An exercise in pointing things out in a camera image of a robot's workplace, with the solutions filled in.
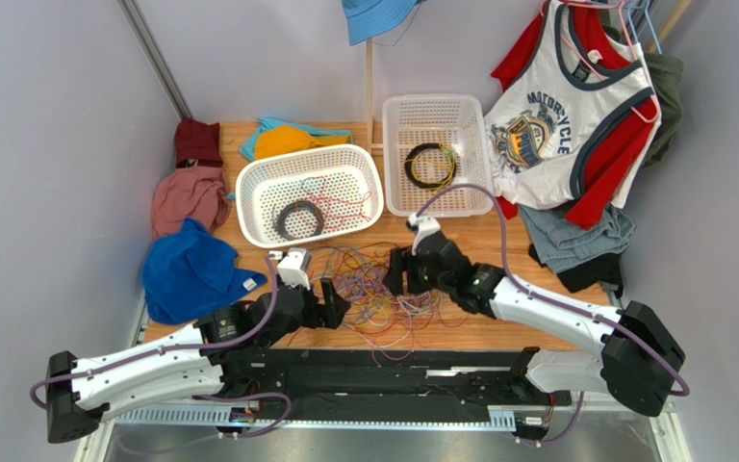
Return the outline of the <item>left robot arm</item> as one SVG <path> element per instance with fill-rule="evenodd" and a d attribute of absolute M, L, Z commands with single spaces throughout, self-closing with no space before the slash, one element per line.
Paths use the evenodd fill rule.
<path fill-rule="evenodd" d="M 315 293 L 278 283 L 255 300 L 220 307 L 157 341 L 101 357 L 79 358 L 67 350 L 52 355 L 39 383 L 48 442 L 76 441 L 147 405 L 235 388 L 247 354 L 301 327 L 341 325 L 350 302 L 331 279 L 319 284 Z"/>

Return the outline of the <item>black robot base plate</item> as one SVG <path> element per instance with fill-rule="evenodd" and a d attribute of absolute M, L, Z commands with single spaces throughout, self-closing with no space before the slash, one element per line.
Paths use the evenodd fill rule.
<path fill-rule="evenodd" d="M 569 406 L 569 392 L 544 393 L 515 364 L 517 351 L 399 350 L 391 360 L 376 350 L 272 348 L 245 357 L 237 386 L 224 398 L 256 395 L 258 414 L 295 419 L 401 419 L 473 422 L 489 406 L 546 411 Z"/>

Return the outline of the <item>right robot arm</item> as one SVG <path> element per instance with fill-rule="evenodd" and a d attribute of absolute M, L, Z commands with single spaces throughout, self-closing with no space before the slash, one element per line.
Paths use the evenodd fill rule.
<path fill-rule="evenodd" d="M 394 295 L 439 291 L 463 311 L 542 330 L 575 346 L 531 353 L 518 371 L 546 392 L 605 393 L 627 409 L 657 417 L 685 395 L 685 353 L 655 311 L 629 302 L 596 305 L 535 286 L 503 268 L 474 263 L 437 232 L 390 252 L 384 285 Z"/>

